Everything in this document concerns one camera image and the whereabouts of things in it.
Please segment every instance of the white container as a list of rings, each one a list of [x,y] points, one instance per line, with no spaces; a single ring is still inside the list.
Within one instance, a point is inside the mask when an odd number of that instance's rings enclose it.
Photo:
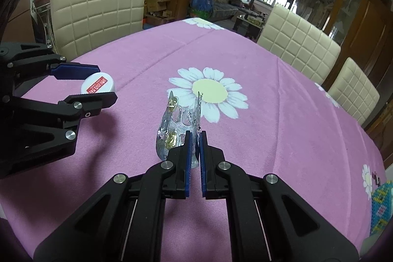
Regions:
[[[113,78],[105,72],[97,72],[87,77],[81,86],[81,93],[116,92]]]

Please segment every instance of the pink tablecloth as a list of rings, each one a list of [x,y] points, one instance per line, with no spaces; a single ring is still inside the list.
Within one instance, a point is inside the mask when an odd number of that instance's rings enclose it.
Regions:
[[[76,60],[112,75],[118,100],[82,121],[73,156],[0,181],[0,203],[27,252],[114,174],[141,174],[159,161],[155,136],[173,88],[183,104],[204,92],[201,127],[227,160],[255,176],[278,174],[359,249],[371,223],[362,173],[386,181],[374,143],[278,57],[233,32],[190,23],[142,31]],[[48,77],[26,98],[57,103],[80,86]],[[230,261],[229,246],[225,201],[202,198],[194,169],[190,198],[167,201],[162,261]]]

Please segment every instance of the red label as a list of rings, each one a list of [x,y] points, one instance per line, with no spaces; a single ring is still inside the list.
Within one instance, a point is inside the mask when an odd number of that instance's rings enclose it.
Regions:
[[[89,88],[87,88],[87,93],[95,93],[98,89],[104,86],[108,81],[101,76],[95,83],[93,83]]]

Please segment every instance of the metal screw head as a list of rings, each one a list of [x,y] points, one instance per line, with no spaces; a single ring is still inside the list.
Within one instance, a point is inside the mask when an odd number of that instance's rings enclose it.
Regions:
[[[168,170],[168,169],[170,169],[172,167],[173,167],[173,162],[172,161],[166,160],[166,161],[161,162],[161,168],[163,168],[165,170]]]
[[[278,182],[278,177],[275,174],[268,174],[266,176],[266,181],[273,185]]]
[[[73,132],[72,130],[66,131],[66,138],[68,140],[74,140],[76,138],[76,133]]]
[[[123,183],[126,180],[126,177],[124,174],[117,174],[113,177],[113,181],[115,181],[116,183]]]
[[[75,109],[81,109],[82,108],[82,104],[79,101],[75,101],[74,102],[74,108]]]
[[[219,163],[219,168],[221,170],[228,170],[231,167],[231,164],[229,162],[223,161]]]
[[[9,95],[5,95],[2,98],[2,101],[6,104],[7,102],[9,102]]]

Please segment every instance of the white chair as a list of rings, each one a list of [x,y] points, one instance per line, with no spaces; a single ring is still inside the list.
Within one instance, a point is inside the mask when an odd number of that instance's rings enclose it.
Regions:
[[[352,58],[347,58],[328,94],[360,125],[375,108],[379,93]]]
[[[75,59],[142,30],[145,0],[50,0],[56,51]]]
[[[257,44],[320,85],[341,51],[321,30],[279,4],[270,13]]]

